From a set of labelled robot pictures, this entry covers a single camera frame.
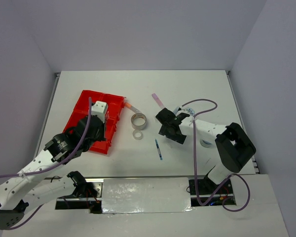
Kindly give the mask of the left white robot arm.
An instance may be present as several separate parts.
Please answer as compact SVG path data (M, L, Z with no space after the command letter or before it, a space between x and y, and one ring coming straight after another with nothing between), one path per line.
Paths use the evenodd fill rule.
M50 173L81 156L97 141L105 141L104 114L82 118L76 126L55 135L44 149L18 173L8 175L0 185L0 230L13 230L21 226L24 215L39 209L53 198L63 196L98 197L99 188L78 171L71 171L57 181L39 186Z

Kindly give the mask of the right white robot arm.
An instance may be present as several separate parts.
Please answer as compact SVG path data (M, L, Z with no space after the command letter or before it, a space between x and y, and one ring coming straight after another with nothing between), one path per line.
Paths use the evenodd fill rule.
M167 108L156 116L161 123L159 134L179 145L196 146L207 143L217 149L220 161L206 174L205 189L216 193L222 181L232 173L239 173L256 153L256 148L243 128L237 123L214 124L193 117L186 112L174 114Z

